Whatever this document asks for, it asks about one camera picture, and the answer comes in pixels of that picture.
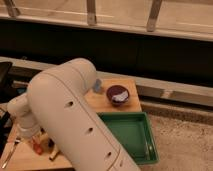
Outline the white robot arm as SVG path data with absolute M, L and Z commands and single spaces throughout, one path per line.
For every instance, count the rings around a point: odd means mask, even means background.
M 84 98 L 96 79 L 89 60 L 73 59 L 33 77 L 7 110 L 23 134 L 41 126 L 76 171 L 140 171 Z

